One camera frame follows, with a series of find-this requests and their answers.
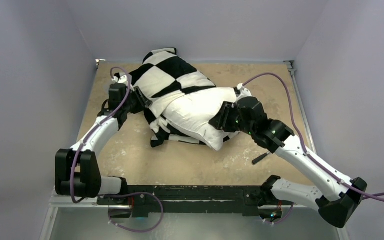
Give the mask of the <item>white pillow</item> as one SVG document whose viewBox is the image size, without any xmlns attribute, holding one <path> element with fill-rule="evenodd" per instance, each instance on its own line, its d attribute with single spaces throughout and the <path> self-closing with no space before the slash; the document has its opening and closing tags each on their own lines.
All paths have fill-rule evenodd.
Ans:
<svg viewBox="0 0 384 240">
<path fill-rule="evenodd" d="M 239 132 L 217 130 L 209 121 L 220 111 L 223 102 L 233 103 L 236 99 L 231 87 L 209 88 L 174 100 L 162 115 L 176 130 L 219 151 L 225 141 L 236 137 Z"/>
</svg>

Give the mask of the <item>black white checkered pillowcase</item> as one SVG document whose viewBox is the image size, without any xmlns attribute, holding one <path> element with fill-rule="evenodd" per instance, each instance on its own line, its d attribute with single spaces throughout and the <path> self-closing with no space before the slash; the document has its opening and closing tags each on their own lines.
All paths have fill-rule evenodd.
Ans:
<svg viewBox="0 0 384 240">
<path fill-rule="evenodd" d="M 176 48 L 150 51 L 144 57 L 141 66 L 131 71 L 129 75 L 132 87 L 139 87 L 152 101 L 152 106 L 143 110 L 144 117 L 153 132 L 151 147 L 158 147 L 165 141 L 205 145 L 172 127 L 163 116 L 163 112 L 173 101 L 185 95 L 223 87 L 216 86 L 207 76 L 178 56 Z"/>
</svg>

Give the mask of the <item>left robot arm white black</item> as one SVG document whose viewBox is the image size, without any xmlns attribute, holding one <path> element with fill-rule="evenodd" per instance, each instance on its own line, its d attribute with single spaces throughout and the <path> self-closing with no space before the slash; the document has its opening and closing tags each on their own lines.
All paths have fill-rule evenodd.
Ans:
<svg viewBox="0 0 384 240">
<path fill-rule="evenodd" d="M 121 129 L 128 114 L 137 114 L 152 102 L 139 87 L 124 83 L 111 84 L 94 125 L 76 144 L 60 149 L 55 155 L 55 191 L 73 199 L 109 196 L 118 205 L 129 199 L 125 178 L 103 176 L 98 156 L 108 141 Z"/>
</svg>

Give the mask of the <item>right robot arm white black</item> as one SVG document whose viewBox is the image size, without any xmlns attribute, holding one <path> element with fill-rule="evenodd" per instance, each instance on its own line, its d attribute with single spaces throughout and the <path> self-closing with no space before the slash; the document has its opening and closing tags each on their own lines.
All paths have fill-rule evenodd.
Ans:
<svg viewBox="0 0 384 240">
<path fill-rule="evenodd" d="M 363 200 L 368 184 L 336 170 L 302 144 L 299 136 L 280 120 L 268 118 L 255 97 L 223 102 L 209 124 L 227 133 L 243 132 L 254 142 L 299 170 L 312 186 L 271 175 L 260 187 L 258 206 L 287 201 L 313 209 L 330 225 L 343 228 Z"/>
</svg>

